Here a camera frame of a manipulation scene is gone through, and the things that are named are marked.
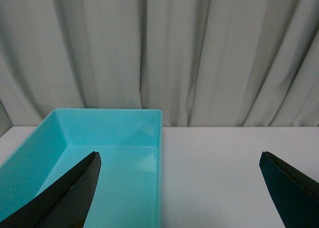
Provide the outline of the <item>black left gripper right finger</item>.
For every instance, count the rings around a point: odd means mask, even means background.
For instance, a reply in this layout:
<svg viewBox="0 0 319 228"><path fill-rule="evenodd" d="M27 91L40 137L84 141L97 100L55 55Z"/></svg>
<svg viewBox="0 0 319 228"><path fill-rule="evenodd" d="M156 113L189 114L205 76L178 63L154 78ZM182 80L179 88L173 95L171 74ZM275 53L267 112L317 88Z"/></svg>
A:
<svg viewBox="0 0 319 228"><path fill-rule="evenodd" d="M319 226L319 183L270 152L259 166L272 201L287 228Z"/></svg>

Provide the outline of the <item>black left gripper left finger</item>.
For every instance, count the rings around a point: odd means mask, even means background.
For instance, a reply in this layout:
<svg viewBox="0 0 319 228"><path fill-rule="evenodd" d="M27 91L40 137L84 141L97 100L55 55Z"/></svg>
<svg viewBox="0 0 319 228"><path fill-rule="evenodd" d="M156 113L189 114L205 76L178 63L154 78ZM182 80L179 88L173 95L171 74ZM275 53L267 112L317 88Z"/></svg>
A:
<svg viewBox="0 0 319 228"><path fill-rule="evenodd" d="M2 228L82 228L96 191L101 157L91 152L38 196L1 221Z"/></svg>

